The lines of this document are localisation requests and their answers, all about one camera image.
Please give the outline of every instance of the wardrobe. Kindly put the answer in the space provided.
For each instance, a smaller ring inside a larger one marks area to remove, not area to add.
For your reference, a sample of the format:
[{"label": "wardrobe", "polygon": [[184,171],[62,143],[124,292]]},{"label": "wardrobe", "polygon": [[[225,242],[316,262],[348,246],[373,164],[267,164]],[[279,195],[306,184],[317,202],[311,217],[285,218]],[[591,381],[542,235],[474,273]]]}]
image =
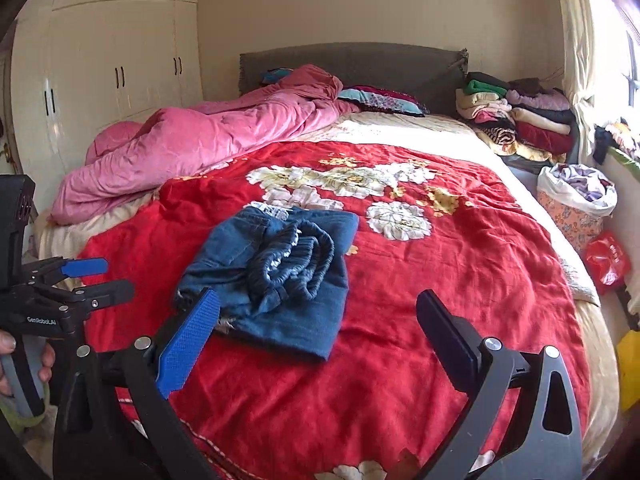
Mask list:
[{"label": "wardrobe", "polygon": [[196,0],[28,0],[11,97],[18,156],[41,212],[105,127],[202,100]]}]

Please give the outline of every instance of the white curtain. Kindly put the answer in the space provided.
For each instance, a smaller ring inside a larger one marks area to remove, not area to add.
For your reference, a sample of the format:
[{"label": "white curtain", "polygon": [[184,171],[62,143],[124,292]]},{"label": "white curtain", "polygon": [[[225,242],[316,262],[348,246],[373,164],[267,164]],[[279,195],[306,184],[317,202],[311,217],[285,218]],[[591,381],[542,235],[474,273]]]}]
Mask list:
[{"label": "white curtain", "polygon": [[589,0],[560,0],[564,29],[562,87],[580,130],[578,160],[590,164],[594,142],[593,95],[595,88],[593,16]]}]

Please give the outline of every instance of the red floral bedspread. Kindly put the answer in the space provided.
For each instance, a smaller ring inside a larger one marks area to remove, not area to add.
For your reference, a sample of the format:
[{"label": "red floral bedspread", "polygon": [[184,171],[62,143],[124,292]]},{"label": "red floral bedspread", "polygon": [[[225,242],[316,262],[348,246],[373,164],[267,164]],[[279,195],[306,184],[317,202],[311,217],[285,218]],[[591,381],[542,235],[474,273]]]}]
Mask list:
[{"label": "red floral bedspread", "polygon": [[[326,363],[210,338],[170,401],[212,462],[234,476],[289,480],[369,460],[388,470],[403,448],[425,461],[466,400],[415,319],[425,288],[509,348],[557,346],[584,426],[587,362],[548,233],[487,168],[404,148],[276,143],[207,176],[168,181],[159,200],[92,238],[81,255],[110,263],[88,284],[128,278],[136,286],[132,303],[93,314],[89,342],[105,351],[152,335],[210,230],[252,201],[358,214],[346,257],[350,292]],[[483,450],[497,450],[512,393]]]}]

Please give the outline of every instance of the headboard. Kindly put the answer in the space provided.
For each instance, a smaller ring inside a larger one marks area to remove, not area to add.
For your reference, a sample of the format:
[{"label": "headboard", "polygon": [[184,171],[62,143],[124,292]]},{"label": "headboard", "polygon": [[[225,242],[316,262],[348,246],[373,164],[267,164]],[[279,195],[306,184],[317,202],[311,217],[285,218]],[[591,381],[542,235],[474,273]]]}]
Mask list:
[{"label": "headboard", "polygon": [[240,55],[239,90],[260,87],[262,73],[312,63],[345,86],[369,85],[409,94],[434,114],[455,115],[455,91],[464,86],[466,49],[399,43],[318,43]]}]

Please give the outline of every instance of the red plastic bag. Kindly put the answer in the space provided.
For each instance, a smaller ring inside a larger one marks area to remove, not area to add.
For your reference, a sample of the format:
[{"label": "red plastic bag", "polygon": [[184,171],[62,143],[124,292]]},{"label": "red plastic bag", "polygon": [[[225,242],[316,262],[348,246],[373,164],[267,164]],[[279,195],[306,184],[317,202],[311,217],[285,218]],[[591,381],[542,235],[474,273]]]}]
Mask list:
[{"label": "red plastic bag", "polygon": [[603,231],[584,250],[587,270],[599,294],[624,283],[631,270],[631,261],[611,231]]}]

